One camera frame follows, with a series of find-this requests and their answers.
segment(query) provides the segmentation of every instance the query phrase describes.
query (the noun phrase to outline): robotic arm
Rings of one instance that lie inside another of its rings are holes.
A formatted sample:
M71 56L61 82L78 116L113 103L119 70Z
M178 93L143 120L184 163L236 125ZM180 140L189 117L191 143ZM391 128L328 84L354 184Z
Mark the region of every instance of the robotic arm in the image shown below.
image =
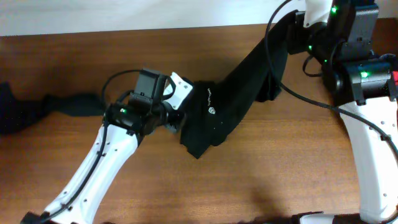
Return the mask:
M170 84L165 89L166 80ZM191 91L191 84L176 73L166 77L142 70L129 103L113 103L106 110L90 152L67 186L40 217L29 212L21 223L93 223L114 177L143 137L158 126L175 131L183 123L184 113L178 109Z
M388 57L376 57L371 48L377 4L357 0L306 3L304 19L297 14L297 21L304 20L303 24L295 24L292 29L293 34L300 34L299 38L292 38L291 45L304 46L322 65L323 82L335 106L372 122L397 145L398 94L392 63ZM361 206L360 219L356 217L356 221L392 223L398 204L397 155L387 139L372 127L340 115L353 147L359 179ZM341 218L331 216L327 221L326 217L306 215L300 221L343 223Z

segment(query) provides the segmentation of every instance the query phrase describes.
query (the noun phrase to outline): white plastic housing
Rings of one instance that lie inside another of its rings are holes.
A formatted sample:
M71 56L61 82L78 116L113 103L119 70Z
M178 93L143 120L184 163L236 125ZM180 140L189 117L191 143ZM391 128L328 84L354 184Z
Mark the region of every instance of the white plastic housing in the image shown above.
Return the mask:
M83 182L88 171L93 165L97 152L100 150L104 127L102 126L97 138L75 175L69 181L68 185L62 190L58 197L45 208L46 212L56 212L60 209L61 204L69 201L72 195ZM72 203L71 210L65 210L57 215L52 221L61 224L78 224L93 223L95 213L100 205L102 198L111 185L114 177L122 167L124 162L136 151L137 138L136 135L130 136L126 134L124 128L120 128L110 124L106 136L106 144L103 155L99 163L87 182L85 188L80 195Z
M351 102L340 108L374 123L391 135L398 146L396 101L381 97L366 100L364 106ZM392 149L368 125L343 114L341 118L353 147L361 193L361 219L368 223L387 220L398 203L398 165Z
M305 0L304 28L317 22L328 22L333 0Z
M311 214L300 218L300 224L332 224L335 215Z

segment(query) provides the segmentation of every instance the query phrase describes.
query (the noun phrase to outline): black fabric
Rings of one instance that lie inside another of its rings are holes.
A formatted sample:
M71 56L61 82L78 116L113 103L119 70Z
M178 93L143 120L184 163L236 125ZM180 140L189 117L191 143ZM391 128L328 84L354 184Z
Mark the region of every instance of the black fabric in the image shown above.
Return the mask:
M285 37L295 12L282 18L271 30L269 43L275 75L282 79L287 60ZM187 120L180 143L197 159L209 146L225 141L254 102L274 100L280 87L269 73L264 39L220 83L195 82L193 93L183 110Z
M65 98L47 95L42 101L15 99L8 83L0 83L0 134L12 134L35 124L52 111L70 116L101 116L100 98L94 94L78 94Z

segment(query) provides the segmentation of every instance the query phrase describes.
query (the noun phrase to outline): wooden table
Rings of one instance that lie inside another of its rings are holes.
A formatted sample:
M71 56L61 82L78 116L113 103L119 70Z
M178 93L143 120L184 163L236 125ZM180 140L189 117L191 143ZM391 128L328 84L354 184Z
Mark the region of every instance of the wooden table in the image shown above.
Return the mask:
M264 25L135 30L0 38L0 82L18 99L46 93L99 93L110 75L149 67L191 80L222 80L264 35ZM398 54L398 25L377 23L374 49ZM331 103L319 78L289 56L284 83ZM319 65L308 68L317 72ZM134 87L135 75L108 88L115 100ZM0 138L1 223L42 212L89 151L100 117L52 113L21 133ZM218 147L196 160L179 135L159 128L127 160L105 195L95 223L229 223L319 211L357 212L358 179L348 135L328 110L282 92L254 103Z

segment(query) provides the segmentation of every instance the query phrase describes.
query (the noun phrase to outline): black electric cable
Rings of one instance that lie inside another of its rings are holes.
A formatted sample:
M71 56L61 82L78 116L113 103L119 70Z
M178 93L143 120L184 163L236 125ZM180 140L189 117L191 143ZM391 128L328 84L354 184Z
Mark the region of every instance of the black electric cable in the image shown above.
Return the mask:
M272 14L271 18L269 19L269 22L268 22L268 25L267 25L267 29L266 29L266 34L265 34L265 37L264 37L264 45L265 45L265 49L266 49L267 62L268 62L269 70L270 70L271 75L274 78L274 80L279 84L279 86L283 90L285 90L286 92L290 93L292 96L294 96L294 97L296 97L296 98L298 98L298 99L300 99L302 101L305 101L305 102L310 103L310 104L315 105L315 106L319 106L319 107L322 107L322 108L326 108L326 109L332 110L332 111L337 112L337 113L345 114L345 115L347 115L347 116L349 116L351 118L354 118L354 119L356 119L356 120L358 120L360 122L363 122L364 124L366 124L369 127L373 128L374 130L376 130L387 141L387 143L390 146L390 148L392 149L396 159L398 160L398 149L396 148L396 145L392 142L391 137L389 135L387 135L382 129L377 127L375 124L373 124L372 122L370 122L370 121L368 121L368 120L366 120L366 119L364 119L364 118L362 118L362 117L360 117L360 116L358 116L358 115L356 115L354 113L351 113L349 111L346 111L346 110L343 110L341 108L337 108L337 107L328 105L326 103L320 103L320 102L317 102L315 100L308 99L308 98L306 98L306 97L304 97L302 95L299 95L296 92L292 91L291 89L287 88L281 81L279 81L279 79L277 77L275 77L275 75L274 75L275 74L274 66L272 65L271 57L270 57L270 53L269 53L269 49L268 49L268 34L269 34L269 30L271 28L272 20L275 18L276 14L280 11L280 9L282 9L289 2L291 2L291 0L284 1L275 10L275 12ZM384 222L381 222L381 223L382 224L390 224L390 223L395 222L396 220L398 220L398 213L396 213L392 218L390 218L390 219L388 219L388 220L386 220Z
M340 39L340 40L335 44L335 46L333 47L333 50L331 51L330 58L329 58L329 66L330 66L330 68L333 67L333 57L335 56L337 47L338 47L340 44L344 43L344 42L345 42L344 39Z
M134 93L134 90L125 91L122 95L119 96L119 98L116 101L122 102L124 99L126 99L126 97L130 95L130 93Z
M304 63L303 63L303 72L304 72L304 74L305 74L306 76L308 76L308 77L311 77L311 78L313 78L313 77L321 77L321 76L322 76L322 73L318 73L318 74L309 74L309 73L307 73L307 72L305 71L305 68L307 67L307 65L308 65L308 63L311 61L311 59L313 59L313 56L312 56L312 55L308 56L307 59L305 59L305 61L304 61Z
M167 79L167 81L170 83L170 85L172 86L172 92L169 93L169 94L167 94L167 95L163 95L163 96L162 96L162 100L168 100L168 99L170 99L170 98L174 95L175 89L176 89L176 87L177 87L177 86L175 85L174 81L172 80L172 77L167 76L166 79Z
M73 194L73 196L69 199L69 201L68 201L65 205L62 205L61 208L60 208L58 211L56 211L56 212L50 214L49 216L47 216L47 217L41 219L41 220L40 220L40 223L45 223L45 222L47 222L47 221L50 221L51 219L53 219L53 218L56 217L57 215L61 214L61 213L62 213L63 211L65 211L66 209L68 209L69 206L70 206L70 205L75 201L75 199L79 196L80 192L85 188L85 185L87 184L88 180L90 179L91 175L93 174L93 172L94 172L96 166L98 165L98 163L99 163L99 161L100 161L100 159L101 159L101 156L102 156L102 154L103 154L103 152L104 152L105 142L106 142L106 135L107 135L107 133L108 133L108 126L109 126L109 123L108 123L108 121L106 120L106 117L104 117L104 133L103 133L103 136L102 136L101 147L100 147L99 151L97 152L97 157L96 157L96 159L95 159L93 165L91 166L91 169L88 171L88 173L87 173L85 179L84 179L83 182L80 184L80 186L79 186L79 188L77 189L77 191Z
M126 74L126 73L141 72L141 71L142 71L141 69L126 70L126 71L118 72L118 73L112 75L111 77L109 77L108 80L105 82L104 86L102 87L102 91L101 91L101 101L104 104L104 107L106 108L105 89L109 85L109 83L112 81L112 79L114 79L120 75Z

